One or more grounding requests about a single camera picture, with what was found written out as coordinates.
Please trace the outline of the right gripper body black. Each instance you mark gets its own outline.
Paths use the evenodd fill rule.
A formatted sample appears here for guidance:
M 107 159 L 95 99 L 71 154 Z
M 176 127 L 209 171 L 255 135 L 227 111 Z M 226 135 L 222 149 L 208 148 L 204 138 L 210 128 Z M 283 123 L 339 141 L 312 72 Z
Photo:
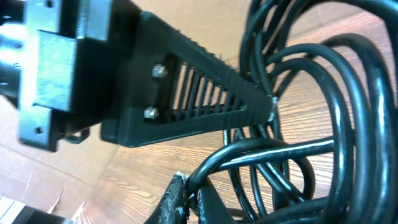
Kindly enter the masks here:
M 18 110 L 20 143 L 54 152 L 89 137 L 140 11 L 125 0 L 1 2 L 1 94 Z

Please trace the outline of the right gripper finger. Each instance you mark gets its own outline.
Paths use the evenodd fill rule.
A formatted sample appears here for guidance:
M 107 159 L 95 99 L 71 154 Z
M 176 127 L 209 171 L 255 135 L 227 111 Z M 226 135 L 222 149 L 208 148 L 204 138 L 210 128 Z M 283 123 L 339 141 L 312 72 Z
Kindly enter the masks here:
M 274 107 L 270 95 L 147 11 L 114 90 L 101 138 L 127 147 L 264 124 Z
M 187 207 L 187 184 L 187 175 L 184 175 L 180 171 L 174 173 L 159 203 L 152 212 L 152 223 L 187 223 L 189 217 Z

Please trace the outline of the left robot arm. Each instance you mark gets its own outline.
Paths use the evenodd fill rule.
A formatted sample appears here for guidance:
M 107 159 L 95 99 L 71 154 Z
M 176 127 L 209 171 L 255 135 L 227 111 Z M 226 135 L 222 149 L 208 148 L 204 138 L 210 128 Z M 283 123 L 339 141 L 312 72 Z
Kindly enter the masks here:
M 1 224 L 75 224 L 75 221 L 1 196 Z

